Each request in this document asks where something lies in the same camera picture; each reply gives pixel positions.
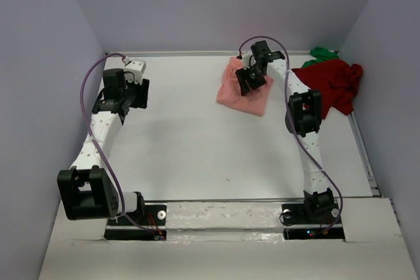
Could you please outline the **red t shirt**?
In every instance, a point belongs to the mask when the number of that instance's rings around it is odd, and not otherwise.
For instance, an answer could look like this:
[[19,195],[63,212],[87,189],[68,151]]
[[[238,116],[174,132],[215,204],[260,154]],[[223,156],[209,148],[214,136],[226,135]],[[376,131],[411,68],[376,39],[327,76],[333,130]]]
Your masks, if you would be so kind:
[[340,59],[327,60],[305,68],[293,69],[295,75],[312,90],[322,95],[322,119],[331,108],[343,115],[354,111],[353,98],[357,95],[363,68],[358,64],[349,66]]

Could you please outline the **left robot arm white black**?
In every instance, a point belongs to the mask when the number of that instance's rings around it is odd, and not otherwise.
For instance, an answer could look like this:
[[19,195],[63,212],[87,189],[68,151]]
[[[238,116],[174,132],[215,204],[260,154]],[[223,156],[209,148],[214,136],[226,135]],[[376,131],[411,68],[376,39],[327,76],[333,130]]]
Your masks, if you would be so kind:
[[148,106],[150,82],[143,77],[146,63],[133,60],[123,68],[104,70],[87,137],[68,170],[61,170],[57,184],[69,220],[115,218],[126,206],[124,194],[109,169],[109,156],[130,109]]

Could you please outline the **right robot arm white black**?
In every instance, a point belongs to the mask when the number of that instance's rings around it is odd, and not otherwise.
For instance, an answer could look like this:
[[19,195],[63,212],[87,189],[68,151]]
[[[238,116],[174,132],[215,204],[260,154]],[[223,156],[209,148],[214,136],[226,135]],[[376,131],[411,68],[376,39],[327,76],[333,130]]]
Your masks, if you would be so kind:
[[291,70],[285,47],[273,51],[267,44],[267,36],[254,36],[248,66],[236,71],[242,96],[268,83],[269,70],[283,80],[285,100],[285,125],[293,135],[303,169],[302,203],[283,205],[280,221],[290,227],[295,224],[316,224],[324,231],[338,223],[343,202],[333,194],[339,188],[322,166],[319,148],[319,131],[322,124],[322,94],[307,87]]

